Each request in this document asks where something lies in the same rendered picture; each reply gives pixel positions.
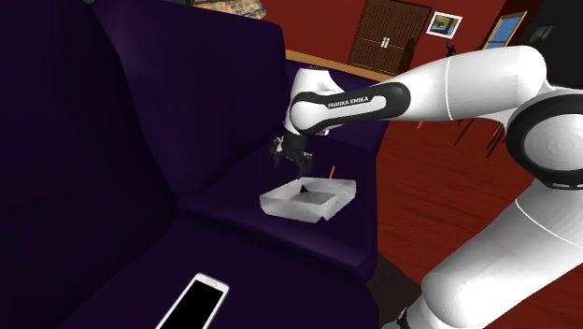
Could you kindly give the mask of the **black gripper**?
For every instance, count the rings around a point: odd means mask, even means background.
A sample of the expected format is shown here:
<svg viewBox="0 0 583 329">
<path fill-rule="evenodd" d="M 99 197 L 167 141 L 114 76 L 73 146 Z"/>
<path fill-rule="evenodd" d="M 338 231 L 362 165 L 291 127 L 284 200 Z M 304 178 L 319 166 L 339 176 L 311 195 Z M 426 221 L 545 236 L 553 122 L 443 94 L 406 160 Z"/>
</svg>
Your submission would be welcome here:
<svg viewBox="0 0 583 329">
<path fill-rule="evenodd" d="M 306 153 L 307 138 L 294 133 L 286 133 L 276 137 L 271 145 L 271 156 L 274 167 L 279 165 L 281 158 L 287 158 L 297 166 L 297 178 L 309 174 L 313 167 L 313 155 Z"/>
</svg>

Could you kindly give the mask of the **white square tray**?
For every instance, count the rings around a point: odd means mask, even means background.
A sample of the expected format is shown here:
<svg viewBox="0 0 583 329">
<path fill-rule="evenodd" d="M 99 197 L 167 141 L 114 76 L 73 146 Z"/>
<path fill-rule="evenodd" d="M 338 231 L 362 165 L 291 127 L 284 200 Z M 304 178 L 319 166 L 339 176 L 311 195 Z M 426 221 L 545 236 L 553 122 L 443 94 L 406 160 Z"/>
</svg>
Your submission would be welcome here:
<svg viewBox="0 0 583 329">
<path fill-rule="evenodd" d="M 353 179 L 302 177 L 259 196 L 264 213 L 300 222 L 329 221 L 356 196 Z"/>
</svg>

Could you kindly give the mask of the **dark purple sofa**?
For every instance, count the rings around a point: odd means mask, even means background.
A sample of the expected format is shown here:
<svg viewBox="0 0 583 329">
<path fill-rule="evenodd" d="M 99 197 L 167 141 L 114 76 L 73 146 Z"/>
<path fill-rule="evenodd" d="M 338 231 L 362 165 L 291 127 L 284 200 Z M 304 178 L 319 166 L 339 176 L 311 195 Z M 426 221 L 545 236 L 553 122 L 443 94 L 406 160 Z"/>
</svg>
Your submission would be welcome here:
<svg viewBox="0 0 583 329">
<path fill-rule="evenodd" d="M 265 214 L 291 78 L 280 28 L 165 0 L 0 0 L 0 329 L 155 329 L 189 281 L 208 329 L 378 329 L 385 122 L 308 142 L 358 183 L 328 222 Z"/>
</svg>

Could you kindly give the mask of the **brown double door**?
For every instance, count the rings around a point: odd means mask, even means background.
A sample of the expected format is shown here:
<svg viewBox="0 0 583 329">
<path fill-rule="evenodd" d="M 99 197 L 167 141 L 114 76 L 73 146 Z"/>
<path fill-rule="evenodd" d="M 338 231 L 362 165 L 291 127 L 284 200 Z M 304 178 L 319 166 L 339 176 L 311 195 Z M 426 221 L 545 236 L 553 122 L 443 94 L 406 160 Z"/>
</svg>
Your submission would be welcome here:
<svg viewBox="0 0 583 329">
<path fill-rule="evenodd" d="M 366 0 L 348 63 L 391 76 L 405 72 L 430 13 L 399 0 Z"/>
</svg>

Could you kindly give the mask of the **white smartphone with black screen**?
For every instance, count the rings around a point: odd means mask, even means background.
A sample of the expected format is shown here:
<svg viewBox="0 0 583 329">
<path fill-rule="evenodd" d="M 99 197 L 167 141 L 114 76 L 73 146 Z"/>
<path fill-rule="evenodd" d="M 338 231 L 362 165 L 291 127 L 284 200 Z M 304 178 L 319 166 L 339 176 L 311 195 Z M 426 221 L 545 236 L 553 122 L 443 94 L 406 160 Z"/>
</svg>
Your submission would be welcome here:
<svg viewBox="0 0 583 329">
<path fill-rule="evenodd" d="M 155 329 L 208 329 L 229 291 L 228 284 L 197 273 Z"/>
</svg>

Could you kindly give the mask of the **wooden framed window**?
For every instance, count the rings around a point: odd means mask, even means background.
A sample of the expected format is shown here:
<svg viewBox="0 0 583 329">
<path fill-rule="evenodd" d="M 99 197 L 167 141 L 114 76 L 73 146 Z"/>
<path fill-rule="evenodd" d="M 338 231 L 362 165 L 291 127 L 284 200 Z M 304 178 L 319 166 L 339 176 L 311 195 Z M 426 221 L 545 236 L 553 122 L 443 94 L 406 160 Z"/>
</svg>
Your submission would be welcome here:
<svg viewBox="0 0 583 329">
<path fill-rule="evenodd" d="M 521 11 L 500 16 L 486 40 L 483 50 L 506 47 L 526 14 L 527 11 Z"/>
</svg>

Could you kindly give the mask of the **white framed wall picture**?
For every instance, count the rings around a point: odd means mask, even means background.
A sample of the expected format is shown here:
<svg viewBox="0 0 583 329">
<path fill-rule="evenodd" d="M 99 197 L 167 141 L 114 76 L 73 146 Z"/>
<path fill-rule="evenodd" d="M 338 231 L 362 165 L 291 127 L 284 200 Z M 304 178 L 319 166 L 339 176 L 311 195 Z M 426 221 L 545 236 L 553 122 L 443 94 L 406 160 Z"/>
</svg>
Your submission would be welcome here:
<svg viewBox="0 0 583 329">
<path fill-rule="evenodd" d="M 461 21 L 462 16 L 436 11 L 428 24 L 426 34 L 452 39 L 455 36 Z"/>
</svg>

